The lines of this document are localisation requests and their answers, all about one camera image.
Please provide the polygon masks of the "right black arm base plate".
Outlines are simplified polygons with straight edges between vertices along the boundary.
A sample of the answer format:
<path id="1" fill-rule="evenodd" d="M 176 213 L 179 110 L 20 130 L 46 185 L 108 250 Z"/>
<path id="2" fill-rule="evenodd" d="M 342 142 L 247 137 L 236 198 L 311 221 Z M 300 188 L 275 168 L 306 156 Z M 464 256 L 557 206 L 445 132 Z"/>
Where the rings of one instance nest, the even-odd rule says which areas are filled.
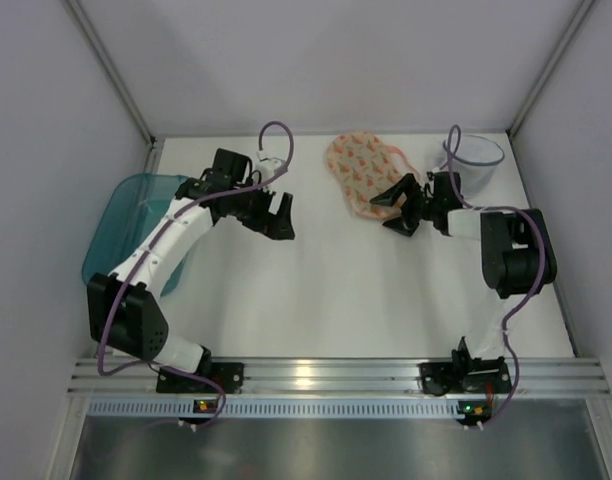
<path id="1" fill-rule="evenodd" d="M 425 394 L 506 394 L 511 390 L 508 366 L 503 358 L 476 359 L 469 366 L 453 362 L 427 362 L 420 367 Z"/>

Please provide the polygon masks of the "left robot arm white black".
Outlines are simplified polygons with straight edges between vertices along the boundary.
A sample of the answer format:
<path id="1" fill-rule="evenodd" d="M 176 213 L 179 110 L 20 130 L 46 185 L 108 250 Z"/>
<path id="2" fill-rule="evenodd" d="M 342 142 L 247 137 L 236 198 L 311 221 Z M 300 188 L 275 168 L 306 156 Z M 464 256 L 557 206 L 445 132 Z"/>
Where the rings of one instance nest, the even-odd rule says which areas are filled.
<path id="1" fill-rule="evenodd" d="M 178 187 L 142 243 L 109 273 L 89 280 L 92 339 L 142 362 L 207 375 L 211 353 L 172 333 L 160 308 L 164 287 L 198 240 L 223 218 L 232 217 L 271 240 L 294 239 L 292 195 L 284 193 L 277 211 L 270 210 L 275 193 L 269 185 L 287 172 L 289 163 L 275 157 L 253 162 L 218 149 L 211 167 Z"/>

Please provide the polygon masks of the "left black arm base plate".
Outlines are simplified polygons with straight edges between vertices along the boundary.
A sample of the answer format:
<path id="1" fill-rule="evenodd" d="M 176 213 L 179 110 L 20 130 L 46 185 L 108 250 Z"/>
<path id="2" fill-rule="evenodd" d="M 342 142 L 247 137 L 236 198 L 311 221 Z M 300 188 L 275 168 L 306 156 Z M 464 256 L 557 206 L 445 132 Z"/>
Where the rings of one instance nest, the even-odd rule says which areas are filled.
<path id="1" fill-rule="evenodd" d="M 211 361 L 200 366 L 196 376 L 207 378 L 219 385 L 226 394 L 237 393 L 244 381 L 244 364 L 241 362 Z M 156 392 L 160 394 L 216 393 L 205 383 L 164 371 L 159 374 Z"/>

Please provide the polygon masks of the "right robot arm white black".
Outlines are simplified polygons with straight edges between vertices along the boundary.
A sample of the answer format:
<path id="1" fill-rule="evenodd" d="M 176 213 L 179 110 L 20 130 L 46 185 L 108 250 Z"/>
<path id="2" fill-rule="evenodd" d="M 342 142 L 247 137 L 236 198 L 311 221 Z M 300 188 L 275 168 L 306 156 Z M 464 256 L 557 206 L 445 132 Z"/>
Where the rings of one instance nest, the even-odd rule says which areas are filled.
<path id="1" fill-rule="evenodd" d="M 557 263 L 542 212 L 511 206 L 482 207 L 470 204 L 461 191 L 457 172 L 430 173 L 420 184 L 406 174 L 393 186 L 369 200 L 374 207 L 400 205 L 400 213 L 383 226 L 403 236 L 416 233 L 426 221 L 450 238 L 479 243 L 481 271 L 486 286 L 506 300 L 522 299 L 500 321 L 504 351 L 513 359 L 510 321 L 543 287 L 557 276 Z"/>

